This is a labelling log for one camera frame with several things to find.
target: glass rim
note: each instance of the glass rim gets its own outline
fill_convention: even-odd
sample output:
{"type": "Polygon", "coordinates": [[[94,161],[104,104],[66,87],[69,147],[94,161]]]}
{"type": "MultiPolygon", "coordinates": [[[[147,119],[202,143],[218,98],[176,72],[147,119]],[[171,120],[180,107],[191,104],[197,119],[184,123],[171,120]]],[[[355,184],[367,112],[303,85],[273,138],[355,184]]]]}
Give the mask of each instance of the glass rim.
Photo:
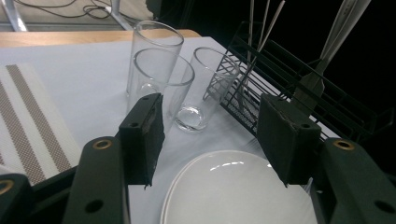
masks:
{"type": "Polygon", "coordinates": [[[137,35],[139,35],[141,38],[145,39],[149,43],[151,43],[153,45],[161,46],[163,48],[173,48],[173,47],[176,47],[176,46],[180,46],[180,45],[182,45],[184,43],[184,36],[178,30],[176,30],[172,26],[166,25],[166,24],[164,24],[162,22],[158,22],[158,21],[140,21],[134,26],[134,33],[136,33],[137,35]],[[145,23],[147,23],[147,24],[150,24],[150,23],[158,24],[158,25],[163,26],[163,28],[174,32],[180,38],[180,43],[172,44],[172,45],[171,44],[164,44],[164,43],[155,42],[152,39],[147,38],[146,36],[142,35],[138,30],[136,30],[136,27],[141,26],[142,24],[145,24],[145,23]]]}
{"type": "Polygon", "coordinates": [[[137,70],[139,70],[139,72],[140,72],[143,76],[147,77],[148,79],[154,80],[154,81],[156,81],[157,83],[164,84],[164,85],[167,85],[167,86],[174,86],[174,87],[176,87],[176,86],[187,86],[187,85],[191,84],[191,83],[194,81],[194,79],[195,79],[195,71],[194,71],[193,67],[191,66],[191,64],[190,64],[186,59],[184,59],[183,57],[181,57],[180,55],[178,55],[178,54],[176,54],[176,53],[174,53],[174,52],[171,52],[171,51],[169,51],[169,50],[166,50],[166,49],[154,49],[154,48],[151,48],[151,49],[141,49],[141,50],[139,50],[139,51],[136,53],[136,55],[134,56],[134,67],[137,68],[137,70]],[[191,78],[189,78],[189,80],[187,80],[187,81],[185,81],[185,82],[172,83],[172,82],[163,82],[163,81],[159,81],[159,80],[157,80],[155,77],[152,77],[152,76],[150,76],[149,74],[147,74],[147,73],[146,73],[145,71],[143,71],[143,70],[141,69],[141,67],[138,65],[136,59],[137,59],[137,57],[140,56],[142,53],[144,53],[145,51],[149,51],[149,50],[154,50],[154,51],[159,50],[159,51],[163,51],[163,52],[166,52],[166,53],[168,53],[168,54],[172,54],[173,56],[176,56],[177,59],[180,59],[180,60],[184,61],[184,62],[186,63],[186,65],[187,65],[187,66],[190,68],[190,70],[191,70],[191,78]]]}
{"type": "Polygon", "coordinates": [[[234,78],[234,77],[237,77],[237,76],[239,75],[239,73],[240,73],[240,68],[239,68],[239,65],[236,63],[236,61],[234,61],[234,60],[233,60],[230,56],[228,56],[227,54],[222,53],[221,51],[219,51],[219,50],[217,50],[217,49],[212,49],[212,48],[209,48],[209,47],[200,47],[200,48],[197,48],[197,49],[194,51],[193,57],[194,57],[194,58],[198,61],[198,63],[199,63],[200,65],[202,65],[205,69],[209,70],[210,72],[216,74],[216,75],[219,76],[219,77],[234,78]],[[218,71],[215,71],[215,70],[213,70],[212,68],[206,66],[206,64],[204,64],[204,63],[199,59],[199,57],[197,56],[197,52],[198,52],[199,50],[210,50],[210,51],[214,51],[214,52],[216,52],[217,54],[220,54],[220,55],[222,55],[223,57],[227,58],[227,61],[228,61],[229,63],[232,63],[232,64],[233,64],[233,68],[234,68],[235,73],[231,73],[231,74],[230,74],[230,73],[218,72],[218,71]]]}

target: black wire basket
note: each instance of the black wire basket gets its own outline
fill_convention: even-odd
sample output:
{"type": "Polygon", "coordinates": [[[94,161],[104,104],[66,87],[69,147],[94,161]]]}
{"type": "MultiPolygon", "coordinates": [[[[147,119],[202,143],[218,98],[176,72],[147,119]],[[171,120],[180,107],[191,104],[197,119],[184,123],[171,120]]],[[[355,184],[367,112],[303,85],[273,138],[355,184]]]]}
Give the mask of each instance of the black wire basket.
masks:
{"type": "Polygon", "coordinates": [[[227,54],[239,64],[241,73],[220,103],[253,135],[257,132],[261,95],[266,93],[290,102],[299,101],[295,97],[296,90],[316,102],[313,109],[307,109],[310,118],[327,130],[322,132],[322,139],[329,137],[330,130],[331,135],[334,133],[359,143],[393,123],[394,108],[375,113],[318,74],[312,68],[318,60],[304,63],[273,40],[268,40],[258,52],[261,27],[261,23],[253,23],[252,44],[249,45],[249,23],[242,22],[228,46],[227,54]],[[312,73],[323,82],[324,92],[320,96],[300,83],[303,76],[312,73]]]}

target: clear glass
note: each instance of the clear glass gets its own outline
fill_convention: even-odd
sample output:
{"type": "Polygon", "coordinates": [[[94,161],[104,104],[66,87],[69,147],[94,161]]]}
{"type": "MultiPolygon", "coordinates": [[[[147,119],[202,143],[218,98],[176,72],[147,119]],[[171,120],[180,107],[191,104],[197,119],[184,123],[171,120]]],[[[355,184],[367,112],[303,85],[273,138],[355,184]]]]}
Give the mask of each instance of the clear glass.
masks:
{"type": "Polygon", "coordinates": [[[131,61],[127,81],[126,94],[129,96],[129,89],[133,85],[134,56],[141,49],[166,49],[175,54],[179,54],[184,43],[183,35],[174,28],[157,21],[140,21],[134,26],[132,39],[131,61]]]}
{"type": "Polygon", "coordinates": [[[183,131],[199,133],[239,75],[239,66],[231,57],[211,48],[196,49],[191,66],[195,80],[177,113],[176,123],[183,131]]]}
{"type": "Polygon", "coordinates": [[[165,49],[138,51],[134,67],[135,85],[130,89],[127,113],[138,99],[160,92],[163,95],[163,129],[166,135],[194,80],[194,70],[188,61],[165,49]]]}

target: metal utensil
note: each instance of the metal utensil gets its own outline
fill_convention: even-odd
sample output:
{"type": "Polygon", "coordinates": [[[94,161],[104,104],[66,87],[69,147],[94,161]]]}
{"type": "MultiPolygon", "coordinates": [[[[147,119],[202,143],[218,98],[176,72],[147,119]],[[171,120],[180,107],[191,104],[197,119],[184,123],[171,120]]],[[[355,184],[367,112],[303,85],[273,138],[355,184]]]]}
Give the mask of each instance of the metal utensil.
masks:
{"type": "MultiPolygon", "coordinates": [[[[315,68],[315,71],[320,76],[316,73],[310,73],[304,76],[300,81],[301,84],[306,86],[315,95],[320,97],[323,93],[324,85],[322,76],[324,70],[329,65],[335,53],[340,49],[370,2],[371,0],[344,0],[341,4],[323,47],[323,51],[320,54],[320,61],[315,68]]],[[[304,91],[297,88],[294,93],[294,98],[291,99],[290,103],[309,116],[318,102],[308,96],[304,91]]]]}
{"type": "MultiPolygon", "coordinates": [[[[248,27],[248,45],[251,46],[253,40],[253,20],[254,20],[254,0],[250,0],[250,13],[249,13],[249,27],[248,27]]],[[[251,53],[247,53],[247,60],[250,62],[251,53]]]]}
{"type": "MultiPolygon", "coordinates": [[[[264,32],[264,29],[265,29],[265,21],[266,21],[266,17],[267,17],[267,12],[268,12],[267,10],[268,10],[268,7],[269,7],[269,2],[270,2],[270,0],[268,0],[267,6],[266,6],[266,9],[265,9],[264,19],[263,19],[263,24],[262,24],[262,30],[261,30],[262,34],[264,32]]],[[[285,2],[286,2],[285,0],[282,0],[279,3],[279,6],[276,9],[274,17],[272,18],[272,20],[271,20],[271,22],[269,24],[268,30],[266,31],[264,39],[262,39],[263,35],[260,36],[259,46],[257,47],[257,51],[258,52],[261,52],[262,49],[264,48],[265,42],[267,41],[268,36],[271,34],[271,31],[272,31],[272,29],[273,29],[273,27],[274,27],[274,25],[276,23],[277,17],[279,16],[283,6],[285,5],[285,2]]],[[[253,25],[252,13],[254,12],[254,10],[252,9],[253,7],[254,7],[254,1],[252,0],[251,4],[250,4],[250,17],[251,18],[250,18],[250,25],[249,25],[249,37],[252,37],[252,32],[253,32],[253,26],[252,26],[253,25]]],[[[248,44],[251,46],[251,40],[250,39],[248,40],[248,44]]],[[[255,65],[255,63],[257,61],[257,57],[254,57],[253,60],[250,60],[250,59],[251,59],[251,52],[249,51],[247,53],[247,61],[249,63],[247,64],[247,70],[245,72],[246,76],[249,76],[250,72],[253,70],[253,67],[254,67],[254,65],[255,65]]],[[[248,85],[248,78],[245,78],[245,80],[243,80],[243,82],[244,82],[243,85],[247,86],[248,85]]],[[[245,91],[245,89],[243,88],[243,86],[241,86],[241,88],[239,89],[240,94],[237,95],[237,100],[238,100],[240,109],[242,109],[242,107],[245,106],[245,102],[244,102],[245,100],[242,97],[244,95],[244,91],[245,91]]]]}
{"type": "Polygon", "coordinates": [[[262,18],[262,30],[260,32],[259,45],[262,44],[262,37],[264,35],[265,23],[267,22],[268,8],[270,7],[270,3],[271,3],[271,0],[267,0],[267,4],[265,6],[265,11],[264,11],[264,16],[262,18]]]}

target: wooden table edge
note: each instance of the wooden table edge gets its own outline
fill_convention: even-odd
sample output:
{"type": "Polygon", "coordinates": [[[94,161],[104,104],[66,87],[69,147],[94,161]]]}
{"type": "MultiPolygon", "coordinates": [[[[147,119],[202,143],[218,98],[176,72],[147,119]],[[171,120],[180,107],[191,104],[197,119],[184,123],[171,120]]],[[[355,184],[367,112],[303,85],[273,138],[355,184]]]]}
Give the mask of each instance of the wooden table edge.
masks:
{"type": "MultiPolygon", "coordinates": [[[[193,30],[179,31],[185,38],[201,37],[193,30]]],[[[131,41],[132,35],[132,31],[0,32],[0,48],[131,41]]]]}

